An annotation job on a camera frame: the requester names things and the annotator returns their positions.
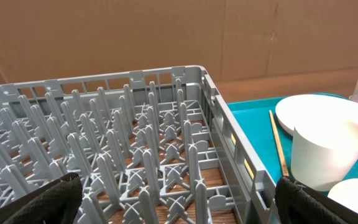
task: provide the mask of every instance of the wooden skewer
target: wooden skewer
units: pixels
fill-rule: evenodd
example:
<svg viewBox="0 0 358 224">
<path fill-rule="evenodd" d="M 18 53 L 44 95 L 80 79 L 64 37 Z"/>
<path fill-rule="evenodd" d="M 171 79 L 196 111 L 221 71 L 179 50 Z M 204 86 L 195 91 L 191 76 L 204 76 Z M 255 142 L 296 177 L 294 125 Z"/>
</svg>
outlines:
<svg viewBox="0 0 358 224">
<path fill-rule="evenodd" d="M 273 135 L 277 146 L 278 158 L 280 159 L 281 170 L 284 176 L 289 176 L 290 174 L 288 173 L 287 163 L 285 162 L 283 147 L 281 146 L 280 136 L 278 136 L 276 122 L 274 121 L 272 111 L 269 110 L 268 113 L 270 115 L 270 121 L 272 122 Z"/>
</svg>

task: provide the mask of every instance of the cardboard box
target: cardboard box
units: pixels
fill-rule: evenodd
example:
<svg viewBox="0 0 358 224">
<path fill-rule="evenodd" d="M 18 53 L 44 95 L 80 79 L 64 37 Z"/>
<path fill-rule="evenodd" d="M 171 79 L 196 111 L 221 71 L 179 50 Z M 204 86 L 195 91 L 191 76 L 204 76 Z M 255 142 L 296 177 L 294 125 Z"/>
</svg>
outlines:
<svg viewBox="0 0 358 224">
<path fill-rule="evenodd" d="M 0 84 L 191 64 L 215 82 L 358 68 L 358 1 L 0 0 Z"/>
</svg>

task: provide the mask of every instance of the gray plastic dish rack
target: gray plastic dish rack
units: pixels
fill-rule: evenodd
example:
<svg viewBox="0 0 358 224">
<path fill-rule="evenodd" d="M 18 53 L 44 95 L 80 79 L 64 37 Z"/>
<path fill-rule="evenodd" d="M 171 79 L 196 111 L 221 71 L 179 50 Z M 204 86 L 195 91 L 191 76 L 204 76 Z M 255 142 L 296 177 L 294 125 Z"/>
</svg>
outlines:
<svg viewBox="0 0 358 224">
<path fill-rule="evenodd" d="M 106 89 L 89 91 L 95 82 Z M 83 93 L 65 93 L 74 83 Z M 224 185 L 206 187 L 201 171 L 212 168 Z M 79 224 L 118 211 L 123 223 L 159 223 L 156 206 L 168 209 L 166 223 L 213 223 L 211 212 L 227 209 L 238 223 L 278 222 L 272 178 L 199 66 L 0 85 L 0 207 L 68 172 L 83 184 Z"/>
</svg>

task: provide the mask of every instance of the white paper cup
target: white paper cup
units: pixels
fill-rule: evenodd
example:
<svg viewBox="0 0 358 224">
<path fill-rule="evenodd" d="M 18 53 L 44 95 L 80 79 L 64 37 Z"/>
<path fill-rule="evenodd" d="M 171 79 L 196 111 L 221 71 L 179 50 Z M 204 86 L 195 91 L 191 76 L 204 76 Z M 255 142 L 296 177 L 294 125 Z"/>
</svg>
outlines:
<svg viewBox="0 0 358 224">
<path fill-rule="evenodd" d="M 339 118 L 298 120 L 292 144 L 294 178 L 318 191 L 340 182 L 358 160 L 358 124 Z"/>
</svg>

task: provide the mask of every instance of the teal tray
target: teal tray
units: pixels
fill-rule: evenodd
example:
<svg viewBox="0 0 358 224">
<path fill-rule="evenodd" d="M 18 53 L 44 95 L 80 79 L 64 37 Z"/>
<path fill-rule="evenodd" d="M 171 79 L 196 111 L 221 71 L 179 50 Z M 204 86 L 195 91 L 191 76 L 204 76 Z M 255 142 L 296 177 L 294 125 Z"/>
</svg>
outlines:
<svg viewBox="0 0 358 224">
<path fill-rule="evenodd" d="M 342 98 L 328 93 L 319 94 Z M 282 172 L 270 123 L 269 110 L 275 113 L 275 107 L 282 99 L 284 97 L 227 104 L 275 183 L 281 178 Z M 291 171 L 292 136 L 281 128 L 276 116 L 275 121 L 285 160 L 289 171 Z M 358 178 L 358 161 L 344 179 L 352 178 Z"/>
</svg>

